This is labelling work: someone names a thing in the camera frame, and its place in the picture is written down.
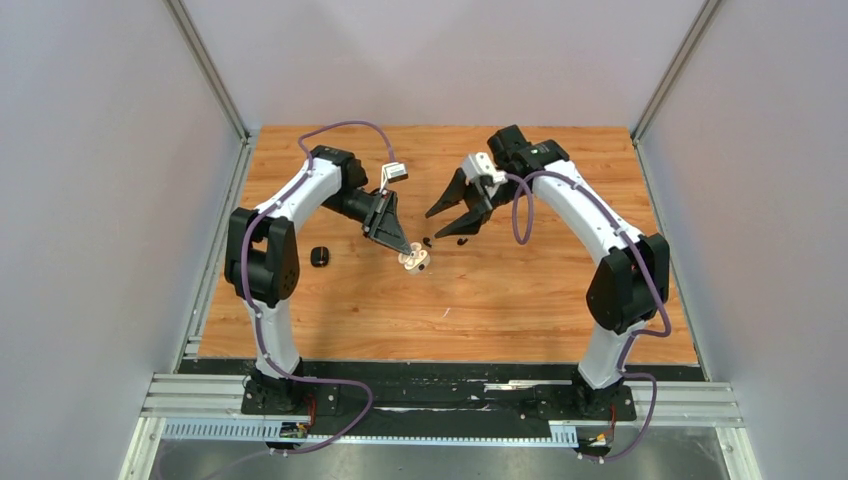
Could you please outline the cream earbud charging case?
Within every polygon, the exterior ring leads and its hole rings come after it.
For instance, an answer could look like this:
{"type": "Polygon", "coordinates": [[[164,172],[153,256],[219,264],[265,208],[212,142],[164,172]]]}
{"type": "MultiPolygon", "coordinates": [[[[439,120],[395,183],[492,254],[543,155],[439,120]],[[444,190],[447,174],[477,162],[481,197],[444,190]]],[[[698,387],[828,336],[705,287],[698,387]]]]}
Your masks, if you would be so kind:
{"type": "Polygon", "coordinates": [[[420,242],[412,242],[410,248],[411,252],[409,254],[398,254],[398,262],[407,273],[416,275],[429,266],[431,256],[429,251],[420,242]]]}

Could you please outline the black earbud charging case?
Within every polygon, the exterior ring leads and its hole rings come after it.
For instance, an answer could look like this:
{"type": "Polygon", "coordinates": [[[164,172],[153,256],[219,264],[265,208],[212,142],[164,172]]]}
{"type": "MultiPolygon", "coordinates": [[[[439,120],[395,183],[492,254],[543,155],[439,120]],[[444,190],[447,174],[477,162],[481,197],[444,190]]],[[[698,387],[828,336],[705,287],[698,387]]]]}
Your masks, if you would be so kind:
{"type": "Polygon", "coordinates": [[[314,268],[326,267],[330,262],[330,250],[326,246],[316,246],[310,251],[310,264],[314,268]]]}

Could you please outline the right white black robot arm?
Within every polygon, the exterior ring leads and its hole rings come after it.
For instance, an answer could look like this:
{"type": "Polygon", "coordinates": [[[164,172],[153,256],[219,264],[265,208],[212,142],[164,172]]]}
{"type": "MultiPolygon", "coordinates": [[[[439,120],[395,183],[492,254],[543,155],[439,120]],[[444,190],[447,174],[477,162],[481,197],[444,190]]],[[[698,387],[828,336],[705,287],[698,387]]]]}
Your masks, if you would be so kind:
{"type": "Polygon", "coordinates": [[[580,415],[596,417],[622,386],[636,339],[671,333],[665,307],[670,246],[661,234],[645,235],[617,214],[556,141],[532,143],[510,125],[497,130],[487,145],[487,152],[463,160],[426,215],[465,204],[466,212],[436,235],[471,236],[497,208],[525,197],[530,218],[541,201],[576,235],[595,264],[586,293],[595,326],[572,380],[571,403],[580,415]]]}

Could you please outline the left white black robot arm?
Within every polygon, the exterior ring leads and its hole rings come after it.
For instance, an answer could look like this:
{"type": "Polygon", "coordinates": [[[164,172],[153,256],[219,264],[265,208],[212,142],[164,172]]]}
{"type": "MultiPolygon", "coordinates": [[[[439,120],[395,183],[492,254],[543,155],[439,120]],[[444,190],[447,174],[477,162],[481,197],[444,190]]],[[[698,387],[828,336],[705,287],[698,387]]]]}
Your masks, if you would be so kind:
{"type": "Polygon", "coordinates": [[[306,400],[302,357],[293,339],[290,299],[300,278],[297,234],[321,207],[360,224],[363,236],[418,260],[387,189],[366,191],[367,173],[354,153],[319,145],[297,177],[253,209],[237,208],[227,232],[224,274],[249,312],[257,346],[249,394],[283,413],[306,400]]]}

